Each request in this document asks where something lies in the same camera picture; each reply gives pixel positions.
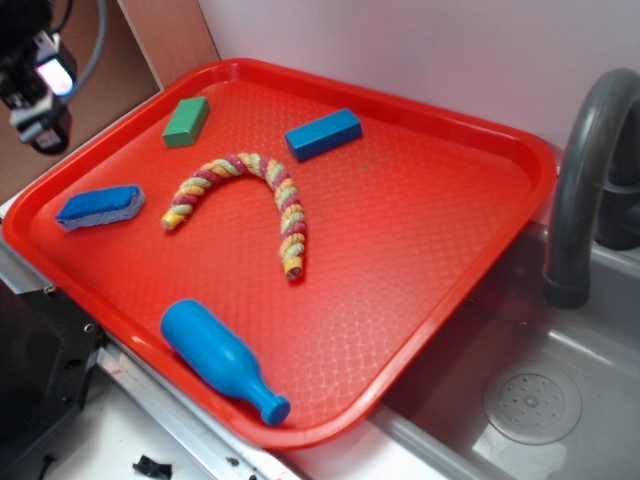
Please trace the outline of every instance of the sink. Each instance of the sink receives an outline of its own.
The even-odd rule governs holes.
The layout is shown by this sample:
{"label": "sink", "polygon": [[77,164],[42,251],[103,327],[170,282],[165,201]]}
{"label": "sink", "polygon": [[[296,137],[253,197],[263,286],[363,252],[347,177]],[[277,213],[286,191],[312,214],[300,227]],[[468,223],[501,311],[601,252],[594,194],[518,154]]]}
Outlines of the sink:
{"label": "sink", "polygon": [[464,478],[637,478],[640,262],[594,246],[589,302],[559,310],[545,240],[520,234],[385,396],[385,429]]}

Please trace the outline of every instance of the striped rope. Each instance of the striped rope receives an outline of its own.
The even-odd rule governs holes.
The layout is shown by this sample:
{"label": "striped rope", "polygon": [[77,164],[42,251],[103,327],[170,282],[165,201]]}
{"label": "striped rope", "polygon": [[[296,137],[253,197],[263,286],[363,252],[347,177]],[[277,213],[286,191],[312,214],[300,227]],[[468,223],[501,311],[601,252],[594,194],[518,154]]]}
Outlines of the striped rope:
{"label": "striped rope", "polygon": [[223,180],[252,174],[267,182],[274,192],[280,212],[280,258],[284,273],[290,280],[300,278],[306,233],[305,216],[298,190],[284,166],[257,153],[229,155],[209,162],[182,182],[173,197],[171,207],[162,217],[162,226],[173,230],[193,213],[194,205],[206,191]]}

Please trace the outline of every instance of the toy bottle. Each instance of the toy bottle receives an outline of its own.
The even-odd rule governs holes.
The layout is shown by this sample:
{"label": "toy bottle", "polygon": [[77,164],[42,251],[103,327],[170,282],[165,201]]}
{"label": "toy bottle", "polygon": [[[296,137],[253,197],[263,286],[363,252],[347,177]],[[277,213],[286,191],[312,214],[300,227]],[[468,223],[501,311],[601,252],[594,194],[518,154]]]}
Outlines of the toy bottle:
{"label": "toy bottle", "polygon": [[289,414],[289,401],[266,386],[254,353],[201,303],[186,299],[173,304],[162,317],[161,330],[207,384],[254,404],[267,425],[278,425]]}

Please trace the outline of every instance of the tray rim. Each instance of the tray rim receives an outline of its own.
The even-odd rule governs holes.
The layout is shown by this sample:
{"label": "tray rim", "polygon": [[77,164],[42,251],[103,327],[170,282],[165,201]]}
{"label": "tray rim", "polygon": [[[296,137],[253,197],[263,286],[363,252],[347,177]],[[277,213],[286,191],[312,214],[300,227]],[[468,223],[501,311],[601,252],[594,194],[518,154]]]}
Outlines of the tray rim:
{"label": "tray rim", "polygon": [[[157,121],[159,116],[164,116],[173,111],[177,102],[182,98],[193,95],[203,88],[222,80],[248,80],[259,83],[259,80],[265,78],[265,76],[271,79],[286,78],[289,81],[294,80],[295,89],[282,89],[292,93],[294,96],[307,97],[308,92],[314,89],[330,89],[335,94],[332,96],[332,103],[344,105],[346,102],[356,114],[363,114],[383,121],[389,121],[389,117],[392,116],[399,117],[400,114],[403,115],[402,118],[405,118],[404,116],[407,113],[420,115],[421,120],[426,122],[421,127],[421,130],[428,130],[433,125],[438,124],[438,130],[440,130],[441,134],[435,136],[445,140],[455,139],[460,129],[464,129],[467,134],[465,138],[468,141],[466,143],[467,146],[507,158],[510,158],[515,153],[526,154],[529,158],[528,163],[519,165],[527,172],[531,182],[531,192],[526,201],[521,204],[510,220],[502,225],[497,234],[482,250],[482,252],[487,250],[498,252],[495,258],[488,261],[484,258],[484,255],[479,255],[469,264],[463,276],[458,279],[430,312],[427,317],[428,321],[425,318],[425,321],[407,338],[401,349],[384,365],[373,381],[368,384],[365,390],[345,411],[311,427],[274,429],[254,424],[242,418],[234,418],[232,421],[221,419],[207,409],[210,414],[216,416],[240,436],[265,448],[285,450],[308,447],[326,441],[352,426],[373,410],[377,401],[391,387],[393,381],[402,374],[420,349],[444,325],[446,318],[460,304],[464,294],[471,291],[473,286],[489,270],[491,265],[528,223],[536,209],[547,198],[555,184],[556,166],[555,158],[550,148],[542,140],[512,127],[258,60],[230,59],[205,65],[183,77],[164,92],[155,95],[145,104],[106,129],[85,146],[72,152],[66,160],[36,180],[18,197],[7,212],[3,222],[3,233],[7,243],[93,316],[116,315],[120,318],[126,317],[123,312],[118,311],[114,306],[105,305],[105,302],[100,298],[94,298],[91,288],[77,285],[73,281],[72,275],[57,268],[57,262],[48,258],[41,249],[34,248],[27,240],[29,238],[30,219],[26,216],[20,217],[19,212],[23,209],[31,211],[34,205],[37,207],[38,204],[46,204],[62,189],[72,185],[84,174],[109,158],[115,151],[126,145],[128,139],[132,137],[131,132],[136,131],[132,126],[135,125],[139,129],[139,124],[144,125],[146,122]],[[300,92],[302,91],[307,92],[307,94],[301,95]],[[382,105],[389,106],[390,112],[385,111],[384,114],[381,114],[380,107]],[[415,129],[415,126],[401,126]],[[486,145],[482,144],[482,142],[489,137],[500,141],[493,142],[490,149],[484,148]],[[127,323],[124,328],[127,336],[140,333],[136,332],[129,322],[124,323]],[[155,358],[154,360],[154,354],[150,347],[147,347],[146,350],[144,346],[138,347],[133,350],[136,356],[149,363],[152,368],[157,369],[160,375],[165,376],[162,373],[162,364],[167,363],[168,365],[168,362],[163,362],[162,358]],[[175,378],[167,379],[183,391],[185,390],[185,383],[189,383]],[[197,392],[193,396],[196,397],[194,400],[199,401]]]}

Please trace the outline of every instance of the white wall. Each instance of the white wall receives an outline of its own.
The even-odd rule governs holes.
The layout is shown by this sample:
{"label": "white wall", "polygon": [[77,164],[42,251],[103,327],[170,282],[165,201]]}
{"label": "white wall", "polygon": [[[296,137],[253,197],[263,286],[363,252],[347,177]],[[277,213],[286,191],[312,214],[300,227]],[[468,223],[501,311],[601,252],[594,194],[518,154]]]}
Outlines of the white wall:
{"label": "white wall", "polygon": [[564,149],[605,71],[640,71],[634,0],[199,0],[250,57],[531,132]]}

